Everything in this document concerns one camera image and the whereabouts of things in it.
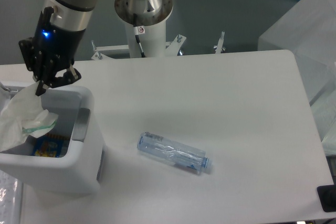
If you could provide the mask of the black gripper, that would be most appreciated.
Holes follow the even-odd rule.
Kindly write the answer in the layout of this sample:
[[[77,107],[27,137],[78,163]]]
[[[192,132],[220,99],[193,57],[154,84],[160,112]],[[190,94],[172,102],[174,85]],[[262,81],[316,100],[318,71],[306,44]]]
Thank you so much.
[[[68,31],[51,23],[55,9],[51,6],[40,13],[34,37],[18,42],[24,63],[33,73],[33,80],[39,81],[36,96],[47,89],[73,84],[81,79],[80,72],[73,67],[74,55],[84,35],[82,31]],[[66,69],[61,77],[56,72]]]

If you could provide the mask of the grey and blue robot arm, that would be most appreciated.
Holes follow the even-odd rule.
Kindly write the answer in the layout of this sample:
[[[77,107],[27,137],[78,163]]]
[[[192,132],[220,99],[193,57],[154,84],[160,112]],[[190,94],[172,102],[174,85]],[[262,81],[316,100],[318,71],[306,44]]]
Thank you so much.
[[[98,0],[45,0],[32,37],[19,42],[25,65],[37,82],[36,95],[81,78],[75,53]],[[166,55],[166,20],[172,0],[115,0],[132,58]]]

